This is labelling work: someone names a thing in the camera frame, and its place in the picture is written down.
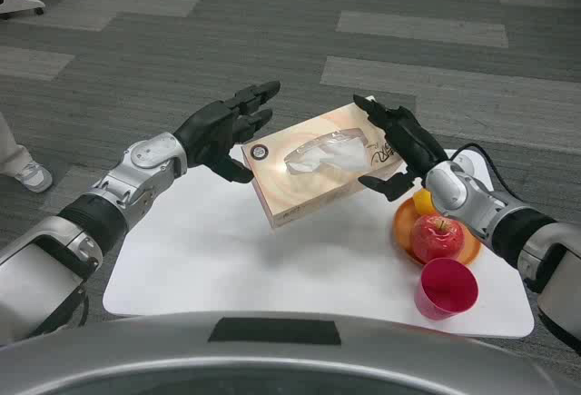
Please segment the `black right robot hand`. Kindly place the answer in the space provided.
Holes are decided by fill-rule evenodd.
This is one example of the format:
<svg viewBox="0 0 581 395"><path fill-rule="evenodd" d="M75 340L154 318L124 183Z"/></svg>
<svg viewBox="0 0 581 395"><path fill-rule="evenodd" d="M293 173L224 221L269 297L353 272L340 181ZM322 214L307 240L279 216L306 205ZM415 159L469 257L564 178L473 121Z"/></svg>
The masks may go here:
<svg viewBox="0 0 581 395"><path fill-rule="evenodd" d="M361 176L358 181L365 187L393 202L410 190L417 178L424 179L432 168L448 160L441 145L408 108L390 109L356 94L353 101L367 113L368 120L384 132L387 144L406 164L404 173L395 173L388 180Z"/></svg>

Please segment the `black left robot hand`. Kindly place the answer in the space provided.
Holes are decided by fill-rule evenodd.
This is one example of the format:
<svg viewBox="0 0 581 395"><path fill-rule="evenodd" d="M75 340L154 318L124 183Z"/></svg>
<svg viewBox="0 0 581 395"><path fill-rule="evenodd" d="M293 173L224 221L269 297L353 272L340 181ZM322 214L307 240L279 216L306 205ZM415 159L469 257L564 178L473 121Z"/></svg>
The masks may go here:
<svg viewBox="0 0 581 395"><path fill-rule="evenodd" d="M246 87L225 101L215 101L195 112L175 132L190 168L205 166L235 183L250 183L253 172L230 156L231 148L246 143L272 118L261 109L281 89L281 83Z"/></svg>

